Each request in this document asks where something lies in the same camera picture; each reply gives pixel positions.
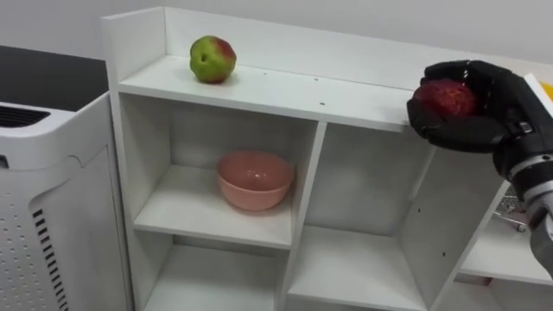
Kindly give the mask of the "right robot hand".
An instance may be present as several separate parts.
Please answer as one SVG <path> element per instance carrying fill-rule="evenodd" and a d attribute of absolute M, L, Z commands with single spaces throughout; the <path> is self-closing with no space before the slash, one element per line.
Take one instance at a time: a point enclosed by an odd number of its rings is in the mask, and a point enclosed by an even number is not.
<path fill-rule="evenodd" d="M 444 149 L 491 153 L 507 180 L 515 165 L 552 152 L 552 116 L 521 76 L 481 60 L 454 60 L 426 67 L 420 85 L 439 79 L 465 83 L 477 98 L 477 110 L 467 117 L 441 117 L 412 98 L 407 112 L 420 137 Z"/>

